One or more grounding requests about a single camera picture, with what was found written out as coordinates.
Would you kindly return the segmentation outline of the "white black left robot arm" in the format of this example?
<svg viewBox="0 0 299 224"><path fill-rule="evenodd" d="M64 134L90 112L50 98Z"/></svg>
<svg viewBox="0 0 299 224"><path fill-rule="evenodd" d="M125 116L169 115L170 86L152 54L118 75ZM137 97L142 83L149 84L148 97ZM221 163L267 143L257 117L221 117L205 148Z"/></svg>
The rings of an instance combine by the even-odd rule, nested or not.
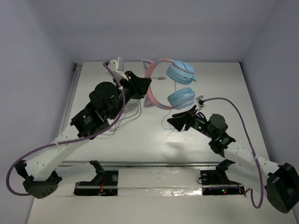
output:
<svg viewBox="0 0 299 224"><path fill-rule="evenodd" d="M138 77L131 71L118 79L116 73L110 73L112 82L101 82L89 94L89 103L76 114L65 130L50 144L32 150L35 157L26 160L19 158L12 167L21 176L25 196L42 199L57 190L63 177L56 168L69 155L82 145L108 131L124 112L125 105L131 99L145 97L151 84L151 78Z"/></svg>

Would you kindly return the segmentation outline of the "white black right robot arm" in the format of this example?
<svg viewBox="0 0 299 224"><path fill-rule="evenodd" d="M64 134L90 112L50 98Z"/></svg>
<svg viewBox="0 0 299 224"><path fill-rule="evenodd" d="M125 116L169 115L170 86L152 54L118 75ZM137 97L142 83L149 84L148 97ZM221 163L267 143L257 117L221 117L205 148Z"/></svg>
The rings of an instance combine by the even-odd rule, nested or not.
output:
<svg viewBox="0 0 299 224"><path fill-rule="evenodd" d="M194 106L172 115L168 123L177 131L190 128L210 138L215 154L224 158L216 171L220 183L238 182L258 191L279 212L288 213L299 202L299 175L294 166L271 162L243 147L230 137L223 116L213 114L206 119Z"/></svg>

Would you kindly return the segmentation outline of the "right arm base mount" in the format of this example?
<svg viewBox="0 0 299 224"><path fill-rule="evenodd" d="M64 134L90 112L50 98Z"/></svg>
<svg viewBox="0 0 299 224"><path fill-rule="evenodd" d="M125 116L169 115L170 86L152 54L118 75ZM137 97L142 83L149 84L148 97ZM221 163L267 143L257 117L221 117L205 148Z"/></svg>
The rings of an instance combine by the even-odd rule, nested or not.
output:
<svg viewBox="0 0 299 224"><path fill-rule="evenodd" d="M201 170L197 183L202 186L204 196L245 195L244 187L237 182L230 181L226 175L229 166L234 164L230 160L223 160L213 170Z"/></svg>

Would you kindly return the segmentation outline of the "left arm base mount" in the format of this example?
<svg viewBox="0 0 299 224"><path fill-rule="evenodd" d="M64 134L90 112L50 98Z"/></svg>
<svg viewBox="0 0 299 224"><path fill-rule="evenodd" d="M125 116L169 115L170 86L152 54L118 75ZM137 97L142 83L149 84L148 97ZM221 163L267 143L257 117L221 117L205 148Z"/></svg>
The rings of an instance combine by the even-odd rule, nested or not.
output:
<svg viewBox="0 0 299 224"><path fill-rule="evenodd" d="M76 196L118 196L118 170L105 170L98 161L89 162L96 175L90 181L77 182Z"/></svg>

